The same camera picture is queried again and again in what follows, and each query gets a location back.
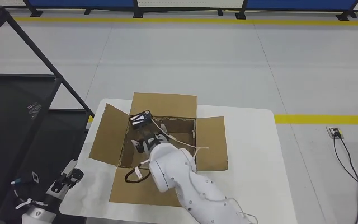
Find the yellow stripe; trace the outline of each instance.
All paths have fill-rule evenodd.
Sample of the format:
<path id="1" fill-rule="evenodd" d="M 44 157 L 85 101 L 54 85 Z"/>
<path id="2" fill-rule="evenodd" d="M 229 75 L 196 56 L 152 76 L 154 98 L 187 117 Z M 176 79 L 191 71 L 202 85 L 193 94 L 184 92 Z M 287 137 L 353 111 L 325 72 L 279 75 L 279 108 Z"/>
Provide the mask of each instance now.
<path id="1" fill-rule="evenodd" d="M 276 114 L 276 124 L 340 124 L 358 125 L 358 116 Z"/>
<path id="2" fill-rule="evenodd" d="M 17 22 L 99 22 L 99 23 L 182 23 L 182 24 L 270 24 L 307 26 L 357 26 L 358 21 L 302 21 L 302 20 L 236 20 L 228 18 L 71 18 L 71 17 L 15 17 Z"/>

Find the cardboard box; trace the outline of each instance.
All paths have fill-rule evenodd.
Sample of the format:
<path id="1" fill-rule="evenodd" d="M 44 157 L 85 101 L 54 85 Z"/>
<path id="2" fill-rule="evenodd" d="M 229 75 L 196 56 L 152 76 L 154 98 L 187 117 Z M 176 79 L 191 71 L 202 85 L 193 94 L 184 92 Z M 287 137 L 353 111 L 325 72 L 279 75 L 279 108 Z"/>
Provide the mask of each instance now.
<path id="1" fill-rule="evenodd" d="M 196 156 L 198 171 L 223 171 L 228 169 L 224 118 L 196 118 L 196 96 L 174 94 L 134 93 L 130 115 L 150 110 L 153 119 L 164 123 L 169 134 L 178 140 L 196 146 L 209 146 Z M 141 183 L 130 184 L 124 176 L 147 159 L 145 153 L 138 153 L 131 144 L 138 140 L 138 131 L 131 128 L 129 115 L 106 104 L 89 157 L 117 166 L 110 202 L 152 204 L 158 206 L 180 206 L 175 189 L 160 193 L 152 177 Z M 170 140 L 178 148 L 194 149 Z M 143 176 L 148 167 L 141 168 Z"/>

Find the floor outlet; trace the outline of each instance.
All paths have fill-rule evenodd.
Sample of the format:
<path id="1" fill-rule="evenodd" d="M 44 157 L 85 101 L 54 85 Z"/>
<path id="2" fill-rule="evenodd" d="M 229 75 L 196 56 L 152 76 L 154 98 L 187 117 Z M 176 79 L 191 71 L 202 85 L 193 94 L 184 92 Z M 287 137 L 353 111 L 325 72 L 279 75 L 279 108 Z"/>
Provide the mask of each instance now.
<path id="1" fill-rule="evenodd" d="M 329 136 L 330 136 L 330 138 L 332 138 L 332 139 L 339 139 L 339 137 L 338 136 L 334 136 L 334 133 L 335 133 L 335 129 L 337 128 L 337 127 L 326 127 L 327 128 L 327 131 L 328 131 L 328 134 L 329 134 Z M 340 130 L 339 128 L 337 128 L 338 129 L 338 131 L 341 133 L 341 136 L 342 136 L 342 139 L 344 139 L 344 136 L 343 136 L 343 133 L 342 133 L 342 130 Z"/>

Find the table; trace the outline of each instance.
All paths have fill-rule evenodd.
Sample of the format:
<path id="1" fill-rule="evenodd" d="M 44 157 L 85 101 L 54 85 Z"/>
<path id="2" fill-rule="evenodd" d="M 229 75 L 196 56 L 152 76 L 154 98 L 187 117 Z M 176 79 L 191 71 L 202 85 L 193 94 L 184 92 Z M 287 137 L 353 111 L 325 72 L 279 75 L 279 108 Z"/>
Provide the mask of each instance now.
<path id="1" fill-rule="evenodd" d="M 88 158 L 105 104 L 128 113 L 131 100 L 103 99 L 84 142 L 78 165 L 82 181 L 60 206 L 62 214 L 160 224 L 197 223 L 183 208 L 110 203 L 116 167 Z M 200 172 L 237 199 L 260 224 L 296 224 L 274 115 L 265 109 L 197 106 L 197 117 L 224 116 L 229 169 Z"/>

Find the black wire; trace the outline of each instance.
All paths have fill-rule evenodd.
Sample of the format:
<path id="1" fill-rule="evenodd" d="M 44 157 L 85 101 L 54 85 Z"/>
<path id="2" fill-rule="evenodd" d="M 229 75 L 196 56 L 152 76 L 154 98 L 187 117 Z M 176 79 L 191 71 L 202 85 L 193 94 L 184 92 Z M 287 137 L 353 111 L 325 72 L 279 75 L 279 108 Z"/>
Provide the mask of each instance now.
<path id="1" fill-rule="evenodd" d="M 340 140 L 342 141 L 343 146 L 345 147 L 345 149 L 346 149 L 346 151 L 347 151 L 347 153 L 348 153 L 349 163 L 350 163 L 350 165 L 351 165 L 351 167 L 352 167 L 352 169 L 353 169 L 354 174 L 356 175 L 356 177 L 357 177 L 357 179 L 358 179 L 357 172 L 356 172 L 356 170 L 355 170 L 354 167 L 353 167 L 353 163 L 352 163 L 352 159 L 351 159 L 351 154 L 349 153 L 349 150 L 348 150 L 348 148 L 347 148 L 345 142 L 343 141 L 342 137 L 341 137 L 340 135 L 338 135 L 338 137 L 339 137 Z M 337 156 L 337 158 L 338 158 L 337 151 L 336 151 L 335 137 L 334 137 L 334 136 L 333 136 L 333 145 L 334 145 L 334 147 L 335 147 L 336 156 Z M 358 182 L 357 179 L 355 179 L 348 171 L 347 171 L 347 173 L 348 173 L 356 182 Z M 355 224 L 358 224 L 358 213 L 357 213 L 357 216 L 356 216 L 356 219 L 355 219 L 354 223 L 355 223 Z"/>
<path id="2" fill-rule="evenodd" d="M 139 179 L 139 180 L 128 180 L 128 177 L 129 177 L 132 173 L 134 173 L 134 171 L 135 171 L 135 169 L 132 169 L 131 171 L 129 171 L 129 172 L 125 175 L 124 181 L 125 181 L 126 183 L 137 184 L 137 183 L 140 183 L 140 182 L 146 180 L 146 179 L 151 175 L 151 173 L 150 173 L 150 171 L 149 171 L 149 173 L 148 173 L 145 177 L 143 177 L 142 179 Z"/>
<path id="3" fill-rule="evenodd" d="M 345 149 L 346 149 L 346 151 L 347 151 L 347 153 L 348 153 L 349 163 L 350 163 L 350 165 L 351 165 L 351 167 L 352 167 L 352 169 L 353 169 L 353 172 L 354 172 L 354 174 L 356 175 L 357 180 L 358 180 L 358 174 L 357 174 L 356 170 L 355 170 L 354 167 L 353 167 L 353 163 L 352 163 L 352 159 L 351 159 L 351 154 L 349 153 L 349 150 L 348 150 L 348 148 L 347 148 L 345 142 L 343 141 L 342 137 L 340 137 L 340 140 L 342 141 L 342 143 L 343 143 L 343 145 L 344 145 L 344 147 L 345 147 Z"/>
<path id="4" fill-rule="evenodd" d="M 341 162 L 341 160 L 340 160 L 340 158 L 339 158 L 339 156 L 338 156 L 338 154 L 337 154 L 336 141 L 335 141 L 335 139 L 336 139 L 336 138 L 333 137 L 333 146 L 334 146 L 334 148 L 335 148 L 335 153 L 336 153 L 336 156 L 337 156 L 338 161 L 339 161 L 340 164 L 342 165 L 343 169 L 345 169 L 345 171 L 346 171 L 356 182 L 358 182 L 358 177 L 357 177 L 357 179 L 355 179 L 355 178 L 352 176 L 352 174 L 351 174 L 350 172 L 348 172 L 348 170 L 346 169 L 346 167 L 345 167 L 345 166 L 343 165 L 343 163 Z M 351 167 L 352 167 L 352 169 L 353 169 L 355 175 L 357 176 L 357 173 L 356 173 L 356 171 L 355 171 L 355 169 L 354 169 L 354 167 L 353 167 L 353 164 L 352 164 L 351 155 L 350 155 L 350 153 L 349 153 L 349 151 L 348 151 L 346 145 L 345 145 L 344 143 L 343 143 L 343 145 L 345 146 L 346 151 L 348 152 L 348 157 L 349 157 L 349 161 L 350 161 Z"/>

